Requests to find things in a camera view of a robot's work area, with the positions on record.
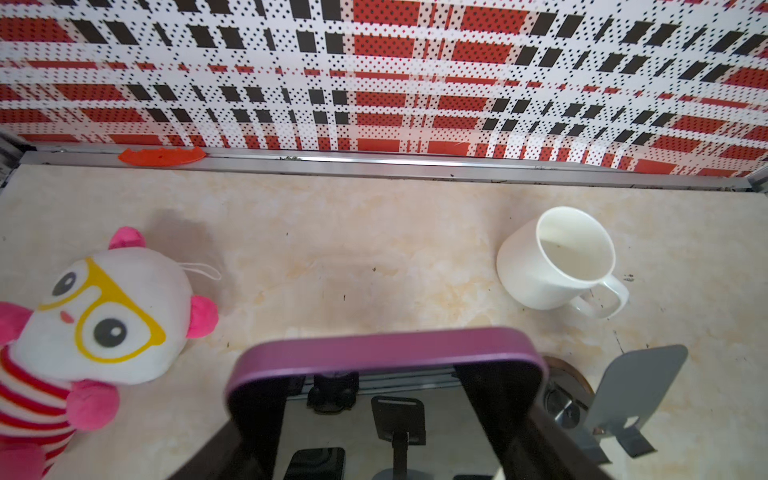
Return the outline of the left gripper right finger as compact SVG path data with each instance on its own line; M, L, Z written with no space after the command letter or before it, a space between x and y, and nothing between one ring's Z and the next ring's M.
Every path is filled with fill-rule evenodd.
M500 462L505 479L610 479L537 405L513 428Z

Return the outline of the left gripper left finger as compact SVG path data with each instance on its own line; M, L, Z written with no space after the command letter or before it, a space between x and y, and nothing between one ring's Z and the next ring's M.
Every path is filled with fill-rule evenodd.
M228 421L169 480L261 479L262 472L237 426Z

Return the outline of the purple-edged phone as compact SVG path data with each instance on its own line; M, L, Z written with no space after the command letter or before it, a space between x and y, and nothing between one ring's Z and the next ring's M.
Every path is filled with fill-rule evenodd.
M499 479L546 374L511 328L283 340L225 398L259 479Z

